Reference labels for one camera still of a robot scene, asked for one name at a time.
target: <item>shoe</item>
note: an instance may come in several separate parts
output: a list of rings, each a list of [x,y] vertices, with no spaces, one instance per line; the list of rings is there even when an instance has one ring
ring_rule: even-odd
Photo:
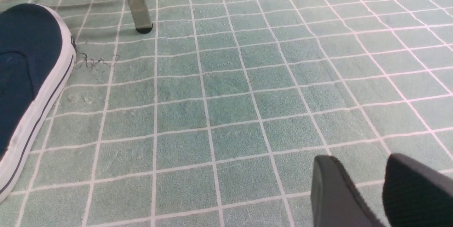
[[[20,4],[0,14],[0,202],[13,189],[76,58],[63,19]]]

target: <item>chair leg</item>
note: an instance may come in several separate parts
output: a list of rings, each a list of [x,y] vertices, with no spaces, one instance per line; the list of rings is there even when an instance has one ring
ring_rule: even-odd
[[[153,29],[153,23],[149,17],[148,6],[146,0],[127,0],[131,15],[134,19],[136,30],[139,33],[149,33]]]

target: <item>white grid line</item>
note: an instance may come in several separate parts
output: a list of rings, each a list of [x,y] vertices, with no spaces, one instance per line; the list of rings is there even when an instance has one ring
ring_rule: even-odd
[[[126,0],[123,0],[123,8],[122,8],[123,11],[124,11],[125,7],[126,7]],[[120,16],[120,22],[118,23],[118,29],[116,31],[116,41],[117,42],[118,42],[118,40],[120,38],[120,28],[121,28],[122,18],[123,18],[123,14],[121,14],[121,16]],[[112,61],[116,58],[117,50],[118,50],[118,44],[115,45],[115,49],[113,50]],[[91,207],[91,204],[92,204],[92,197],[93,197],[93,191],[94,191],[94,180],[96,178],[97,161],[98,161],[98,158],[99,158],[99,150],[101,148],[102,134],[104,132],[105,116],[107,115],[107,108],[108,108],[109,97],[110,97],[110,88],[111,88],[111,83],[112,83],[112,80],[113,80],[114,69],[115,69],[115,66],[112,65],[110,67],[109,82],[108,82],[108,85],[107,85],[107,93],[106,93],[106,96],[105,96],[104,110],[103,110],[103,113],[102,113],[101,124],[100,124],[100,127],[99,127],[99,134],[98,134],[96,148],[95,148],[95,153],[94,153],[93,166],[92,166],[92,172],[91,172],[90,189],[89,189],[89,192],[88,192],[88,198],[86,200],[86,207],[85,207],[85,211],[84,211],[84,217],[82,219],[82,226],[83,227],[86,226],[86,223],[88,221],[90,207]]]
[[[270,30],[270,32],[271,32],[271,34],[272,34],[274,40],[277,42],[278,40],[277,40],[277,38],[275,37],[274,32],[273,32],[272,29],[270,28],[270,24],[269,24],[269,22],[268,22],[268,20],[267,20],[267,18],[266,18],[266,16],[265,16],[265,14],[264,14],[263,8],[262,8],[262,6],[261,6],[259,0],[256,0],[256,4],[257,4],[258,7],[259,7],[259,11],[262,13],[262,17],[263,17],[264,21],[266,22],[267,28]],[[284,58],[283,54],[281,53],[280,45],[278,44],[278,46],[279,46],[280,55],[281,55],[283,61],[284,61],[285,64],[286,64],[286,59]],[[295,81],[295,79],[293,78],[294,76],[293,76],[293,74],[292,74],[292,72],[291,72],[291,69],[289,68],[288,65],[286,65],[286,67],[287,67],[287,69],[288,69],[288,72],[290,72],[290,75],[291,75],[293,81]],[[301,96],[301,100],[302,100],[302,102],[304,103],[304,106],[305,106],[306,110],[308,111],[308,113],[311,114],[310,108],[309,108],[308,105],[306,104],[307,102],[306,102],[305,98],[303,97],[302,93],[300,92],[300,88],[298,88],[298,92],[299,92],[299,95]],[[253,100],[253,105],[254,105],[254,107],[255,107],[256,114],[257,114],[257,116],[258,116],[259,125],[260,125],[260,127],[261,127],[261,130],[262,130],[262,133],[263,133],[263,136],[264,136],[264,140],[265,140],[265,143],[266,143],[266,148],[267,148],[267,151],[269,152],[269,155],[270,155],[270,157],[269,157],[269,158],[270,158],[270,162],[271,162],[271,164],[272,164],[272,169],[273,169],[274,174],[275,174],[275,179],[277,180],[277,184],[278,184],[278,187],[279,187],[279,190],[280,190],[280,194],[281,194],[282,196],[285,196],[285,194],[286,194],[286,193],[285,193],[285,187],[283,186],[283,182],[282,182],[282,180],[281,180],[281,177],[280,177],[280,174],[279,174],[279,171],[278,171],[278,168],[277,168],[277,164],[275,163],[275,158],[274,158],[274,155],[273,155],[273,153],[272,153],[272,147],[270,146],[269,139],[268,139],[267,134],[266,134],[266,131],[265,131],[265,129],[264,129],[264,124],[263,124],[263,121],[262,121],[261,114],[260,114],[260,112],[259,112],[258,105],[257,105],[257,103],[256,103],[256,99],[255,99],[255,97],[254,97],[254,94],[252,94],[252,100]],[[318,131],[319,128],[318,128],[316,122],[314,122],[314,126],[316,127],[316,129],[317,129],[317,131]],[[285,206],[286,214],[287,214],[287,216],[288,216],[289,225],[290,225],[291,227],[294,227],[294,226],[295,226],[295,223],[294,223],[294,219],[293,219],[293,214],[292,214],[292,212],[291,212],[291,208],[289,207],[288,199],[284,198],[284,199],[283,199],[283,204],[284,204],[284,206]]]
[[[446,173],[451,173],[453,172],[453,169],[445,169],[439,171],[442,174]],[[372,185],[380,185],[384,182],[384,180],[379,179],[379,180],[372,180],[372,181],[367,181],[367,182],[360,182],[356,183],[356,187],[366,187],[366,186],[372,186]],[[285,196],[279,195],[279,196],[272,196],[272,197],[267,197],[267,198],[260,198],[256,200],[251,200],[251,201],[246,201],[246,202],[239,202],[239,203],[232,203],[232,204],[226,204],[223,205],[221,208],[222,209],[228,209],[228,208],[236,208],[238,206],[247,206],[251,204],[257,204],[257,203],[263,203],[263,202],[268,202],[268,201],[273,201],[273,200],[279,200],[283,198],[298,198],[302,196],[310,196],[311,192],[301,192],[301,193],[291,193],[287,194]],[[206,212],[211,212],[211,211],[217,211],[219,210],[219,206],[215,206],[212,208],[204,208],[204,209],[198,209],[198,210],[192,210],[192,211],[185,211],[185,212],[178,212],[178,213],[173,213],[173,214],[164,214],[164,215],[159,215],[154,217],[155,220],[158,219],[168,219],[172,217],[182,217],[182,216],[190,216],[194,214],[202,214]],[[92,225],[90,227],[110,227],[110,226],[119,226],[119,225],[125,225],[125,224],[132,224],[132,223],[139,223],[139,222],[147,222],[149,220],[153,220],[152,217],[142,217],[139,219],[130,219],[130,220],[123,220],[123,221],[118,221],[118,222],[109,222],[109,223],[102,223],[98,225]]]
[[[429,96],[429,97],[423,97],[423,98],[413,98],[410,100],[401,100],[401,101],[389,101],[389,102],[380,102],[380,103],[369,103],[369,104],[362,104],[360,107],[372,107],[372,106],[387,106],[387,105],[393,105],[393,104],[401,104],[401,103],[407,103],[407,102],[417,102],[417,101],[426,101],[426,100],[433,100],[436,98],[450,98],[451,95],[446,94],[446,95],[438,95],[438,96]],[[324,111],[318,111],[318,112],[312,112],[312,115],[321,115],[321,114],[328,114],[328,113],[335,113],[335,112],[341,112],[341,111],[350,111],[350,110],[355,110],[359,109],[359,106],[353,106],[349,108],[336,108],[336,109],[329,109],[329,110],[324,110]],[[304,117],[304,116],[309,116],[309,113],[303,113],[303,114],[293,114],[293,115],[286,115],[286,116],[279,116],[279,117],[272,117],[272,118],[267,118],[267,119],[262,119],[263,122],[269,122],[269,121],[275,121],[275,120],[282,120],[282,119],[290,119],[294,117]],[[259,120],[250,120],[250,121],[241,121],[241,122],[233,122],[233,123],[228,123],[228,124],[220,124],[216,126],[211,126],[211,129],[218,129],[221,127],[230,127],[234,125],[240,125],[240,124],[253,124],[253,123],[258,123]],[[139,136],[139,137],[129,137],[129,138],[118,138],[118,139],[112,139],[112,140],[102,140],[101,143],[114,143],[114,142],[126,142],[126,141],[131,141],[131,140],[139,140],[139,139],[144,139],[144,138],[151,138],[154,136],[160,136],[160,135],[168,135],[168,134],[179,134],[179,133],[186,133],[186,132],[193,132],[193,131],[203,131],[207,130],[206,127],[201,127],[201,128],[195,128],[195,129],[189,129],[189,130],[173,130],[173,131],[166,131],[166,132],[161,132],[161,133],[156,133],[156,134],[150,134],[150,135],[144,135],[144,136]],[[52,147],[52,148],[45,148],[41,150],[34,150],[31,151],[31,154],[34,153],[41,153],[42,151],[57,151],[61,149],[69,149],[69,148],[83,148],[86,146],[90,146],[92,144],[96,144],[96,142],[92,143],[86,143],[82,145],[66,145],[66,146],[60,146],[60,147]]]
[[[190,12],[191,12],[191,18],[192,18],[192,27],[194,29],[194,36],[195,36],[195,49],[197,51],[197,62],[198,62],[198,68],[199,68],[199,73],[200,73],[201,91],[202,91],[202,97],[203,97],[204,113],[205,113],[205,118],[206,118],[207,135],[208,135],[208,140],[209,140],[209,150],[211,153],[212,172],[214,175],[214,186],[216,189],[216,199],[217,199],[217,206],[218,206],[218,212],[219,212],[220,227],[225,227],[223,209],[222,209],[222,197],[220,195],[220,184],[219,184],[219,177],[218,177],[218,172],[217,172],[216,156],[214,153],[214,143],[212,142],[211,122],[209,120],[209,110],[207,107],[206,90],[204,88],[204,80],[203,80],[203,75],[202,75],[203,70],[202,70],[202,66],[201,66],[201,58],[200,58],[199,45],[198,45],[198,39],[197,39],[197,28],[195,25],[194,8],[192,6],[192,0],[189,0],[189,4],[190,4]]]
[[[293,7],[296,9],[296,6],[294,4],[294,2],[292,0],[291,1],[291,4],[293,5]],[[338,18],[341,19],[341,17],[337,14],[337,12],[335,11],[335,9],[333,9],[333,7],[330,6],[330,9],[338,16]],[[304,18],[302,17],[300,11],[297,11],[297,13],[299,14],[299,17],[301,18],[301,20],[303,22],[305,22]],[[316,35],[311,31],[311,29],[307,26],[307,30],[313,35],[316,37]],[[321,42],[319,40],[319,38],[316,38],[316,42],[317,42],[317,45],[319,46],[320,50],[322,51],[322,54],[327,58],[327,61],[329,62],[330,66],[332,66],[333,70],[335,71],[335,73],[337,74],[338,78],[342,81],[343,83],[343,86],[345,87],[346,91],[349,93],[350,97],[352,98],[352,100],[354,101],[354,103],[356,104],[356,106],[359,107],[359,110],[362,114],[362,116],[364,117],[364,119],[367,121],[369,127],[372,129],[374,135],[380,140],[380,143],[382,144],[382,147],[384,148],[384,150],[390,154],[390,149],[387,147],[387,145],[385,144],[384,140],[382,139],[382,137],[380,136],[379,132],[377,131],[376,127],[373,125],[372,121],[369,119],[367,113],[365,112],[365,110],[363,109],[363,107],[360,106],[360,103],[358,102],[357,98],[355,97],[355,95],[352,93],[351,89],[349,88],[348,84],[345,82],[345,80],[343,79],[341,73],[338,71],[338,69],[335,67],[335,65],[333,64],[332,60],[329,58],[329,56],[327,55],[327,53],[324,51],[322,45],[321,45]]]
[[[154,22],[155,40],[154,54],[158,53],[157,38],[159,36],[159,0],[156,0],[156,20]],[[156,197],[157,197],[157,104],[159,95],[157,93],[157,58],[154,57],[154,127],[153,127],[153,179],[151,184],[151,208],[150,215],[154,219],[156,215]],[[155,220],[149,223],[151,227],[156,226]]]
[[[379,17],[377,17],[377,19],[379,20],[379,22],[381,22],[383,25],[385,25]],[[392,34],[395,36],[395,38],[401,43],[401,45],[404,46],[404,48],[408,49],[408,47],[406,46],[406,44],[403,42],[403,40],[401,40],[401,38],[396,35],[396,33],[394,31],[392,31]],[[428,69],[426,67],[426,65],[420,61],[419,58],[417,58],[417,56],[411,51],[411,50],[408,50],[409,53],[411,53],[411,55],[416,59],[416,61],[418,61],[425,69]],[[382,67],[377,63],[377,61],[373,58],[373,56],[370,54],[369,57],[371,58],[371,60],[376,64],[376,66],[381,70],[381,72],[386,75],[386,72],[384,71],[384,69],[382,69]],[[450,94],[452,95],[452,92],[431,72],[429,71],[430,75],[432,75],[432,77]],[[387,80],[392,84],[392,86],[395,88],[395,90],[398,92],[398,94],[404,99],[404,100],[407,100],[406,97],[403,95],[403,93],[398,89],[398,87],[395,85],[395,83],[390,79],[390,77],[387,76]],[[437,137],[437,135],[432,132],[431,128],[429,127],[429,125],[426,123],[426,121],[421,117],[421,115],[418,113],[418,111],[414,108],[414,106],[412,105],[412,103],[410,103],[409,101],[407,102],[408,106],[412,109],[412,111],[414,112],[414,114],[418,117],[418,119],[421,121],[421,123],[426,127],[427,130],[431,131],[431,134],[432,136],[435,138],[435,140],[437,141],[437,143],[440,145],[440,147],[442,147],[442,149],[445,151],[445,153],[448,155],[448,157],[450,159],[453,160],[453,154],[448,150],[448,148],[442,143],[442,141]]]
[[[435,130],[435,132],[452,131],[452,130],[453,130],[453,127],[448,127],[448,128],[442,128],[442,129]],[[382,138],[388,139],[388,138],[411,137],[411,136],[428,135],[428,134],[430,134],[430,131],[386,135],[386,136],[383,136]],[[351,142],[330,144],[327,147],[328,148],[338,148],[338,147],[356,145],[356,144],[361,144],[361,143],[378,143],[378,142],[379,142],[378,138],[373,138],[373,139],[369,139],[369,140],[357,140],[357,141],[351,141]],[[299,153],[299,152],[319,150],[319,149],[325,149],[325,147],[322,145],[321,146],[311,146],[311,147],[290,149],[290,150],[285,150],[285,151],[276,151],[276,152],[273,152],[273,154],[274,155],[285,155],[285,154],[290,154],[290,153]],[[241,156],[241,157],[224,159],[224,160],[217,160],[215,162],[215,164],[224,164],[224,163],[236,162],[236,161],[247,160],[247,159],[256,159],[256,158],[261,158],[261,157],[269,157],[269,156],[270,156],[270,153],[260,153],[260,154]],[[130,177],[141,177],[141,176],[149,176],[149,175],[153,175],[153,174],[162,174],[162,173],[174,172],[174,171],[180,171],[180,170],[195,169],[195,168],[199,168],[199,167],[211,166],[212,164],[213,164],[213,162],[204,162],[204,163],[200,163],[200,164],[185,165],[185,166],[168,168],[168,169],[158,169],[156,171],[136,172],[136,173],[126,174],[126,175],[117,176],[117,177],[96,179],[94,182],[95,183],[111,182],[111,181],[121,180],[121,179],[125,179],[125,178],[130,178]],[[35,191],[42,191],[42,190],[49,190],[49,189],[56,189],[56,188],[76,187],[76,186],[89,185],[89,184],[91,184],[90,180],[72,182],[72,183],[62,183],[62,184],[56,184],[56,185],[45,185],[45,186],[41,186],[41,187],[32,188],[30,191],[35,192]],[[19,194],[26,194],[27,192],[28,192],[27,190],[14,191],[11,194],[19,195]]]

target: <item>floor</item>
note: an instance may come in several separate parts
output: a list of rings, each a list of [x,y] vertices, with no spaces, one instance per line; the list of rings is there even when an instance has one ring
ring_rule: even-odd
[[[2,227],[309,227],[319,154],[381,219],[390,153],[453,177],[453,0],[23,2],[80,53]]]

